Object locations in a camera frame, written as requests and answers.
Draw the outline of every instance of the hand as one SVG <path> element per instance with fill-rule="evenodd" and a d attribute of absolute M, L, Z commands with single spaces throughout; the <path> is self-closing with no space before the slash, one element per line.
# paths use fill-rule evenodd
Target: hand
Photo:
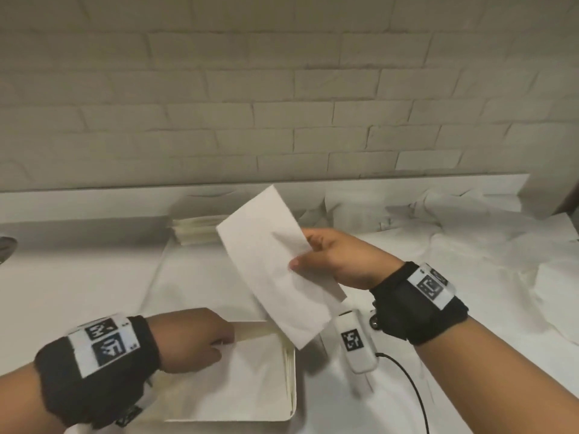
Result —
<path fill-rule="evenodd" d="M 233 325 L 209 309 L 188 309 L 147 318 L 161 355 L 161 370 L 186 373 L 221 359 L 212 344 L 231 344 Z"/>
<path fill-rule="evenodd" d="M 340 284 L 371 289 L 404 265 L 399 258 L 333 228 L 303 228 L 314 251 L 298 256 L 290 269 L 329 271 Z"/>

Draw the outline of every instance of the wire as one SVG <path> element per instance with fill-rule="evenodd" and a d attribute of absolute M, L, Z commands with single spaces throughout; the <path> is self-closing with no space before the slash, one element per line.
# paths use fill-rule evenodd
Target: wire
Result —
<path fill-rule="evenodd" d="M 402 370 L 404 372 L 404 374 L 406 375 L 406 377 L 408 378 L 408 380 L 412 384 L 412 388 L 414 388 L 414 391 L 416 392 L 416 397 L 418 397 L 418 402 L 420 403 L 420 408 L 422 409 L 422 415 L 424 416 L 424 426 L 426 427 L 426 434 L 430 434 L 429 419 L 428 419 L 428 417 L 426 417 L 426 409 L 424 409 L 424 403 L 422 403 L 422 398 L 420 397 L 420 393 L 418 393 L 418 389 L 416 388 L 416 385 L 415 385 L 414 381 L 412 380 L 412 378 L 410 377 L 410 375 L 408 374 L 408 372 L 393 357 L 386 355 L 386 354 L 383 354 L 383 353 L 380 353 L 380 352 L 378 352 L 376 354 L 376 356 L 377 357 L 387 357 L 394 364 L 396 364 L 398 367 L 400 367 L 400 370 Z"/>

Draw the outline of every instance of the left hand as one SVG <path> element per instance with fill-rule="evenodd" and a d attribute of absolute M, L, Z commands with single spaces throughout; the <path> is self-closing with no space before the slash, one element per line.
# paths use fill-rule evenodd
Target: left hand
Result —
<path fill-rule="evenodd" d="M 161 356 L 161 370 L 187 373 L 221 359 L 213 344 L 231 344 L 233 325 L 213 311 L 200 308 L 161 313 L 147 318 Z"/>

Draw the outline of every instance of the wristband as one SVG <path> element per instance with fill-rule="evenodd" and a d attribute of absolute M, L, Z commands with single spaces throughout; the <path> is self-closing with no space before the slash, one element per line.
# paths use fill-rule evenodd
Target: wristband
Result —
<path fill-rule="evenodd" d="M 100 429 L 141 398 L 160 356 L 145 318 L 113 315 L 47 344 L 34 365 L 47 411 L 67 428 L 90 423 Z"/>
<path fill-rule="evenodd" d="M 436 338 L 468 318 L 468 308 L 451 285 L 428 265 L 406 262 L 372 288 L 380 329 L 412 345 Z"/>

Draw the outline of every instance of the forearm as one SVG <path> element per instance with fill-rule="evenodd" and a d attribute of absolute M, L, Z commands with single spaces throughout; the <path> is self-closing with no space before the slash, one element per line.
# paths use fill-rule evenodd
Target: forearm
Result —
<path fill-rule="evenodd" d="M 475 434 L 579 431 L 579 400 L 472 318 L 416 352 Z"/>
<path fill-rule="evenodd" d="M 65 430 L 42 402 L 33 364 L 0 377 L 0 434 L 62 434 Z"/>

